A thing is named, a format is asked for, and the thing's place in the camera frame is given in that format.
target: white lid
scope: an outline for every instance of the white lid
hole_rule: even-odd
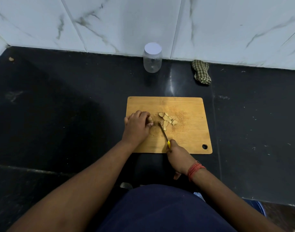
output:
[[[161,54],[161,50],[161,46],[156,42],[147,43],[144,47],[144,51],[152,57],[159,56]]]

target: cutting board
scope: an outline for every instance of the cutting board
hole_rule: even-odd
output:
[[[159,112],[166,112],[178,124],[168,124],[166,135],[174,139],[190,154],[211,154],[212,145],[202,98],[189,97],[128,97],[126,116],[137,110],[151,113],[154,126],[147,139],[136,148],[136,153],[165,153],[167,142],[158,121]]]

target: brown floor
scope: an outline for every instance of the brown floor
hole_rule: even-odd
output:
[[[287,232],[295,230],[295,207],[261,202],[267,218]]]

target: forearm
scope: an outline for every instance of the forearm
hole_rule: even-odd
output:
[[[249,206],[206,169],[199,169],[193,182],[212,200],[225,219],[239,232],[284,232]]]
[[[119,142],[34,205],[9,231],[83,231],[108,197],[133,150],[132,145]]]

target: knife blade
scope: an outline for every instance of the knife blade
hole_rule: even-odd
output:
[[[161,126],[161,123],[160,123],[160,122],[158,122],[158,126],[161,128],[161,131],[162,131],[162,133],[163,133],[163,135],[164,135],[164,137],[165,137],[165,139],[166,139],[166,141],[167,141],[167,144],[168,144],[169,149],[171,149],[170,141],[168,140],[167,135],[166,135],[166,133],[165,133],[163,127]]]

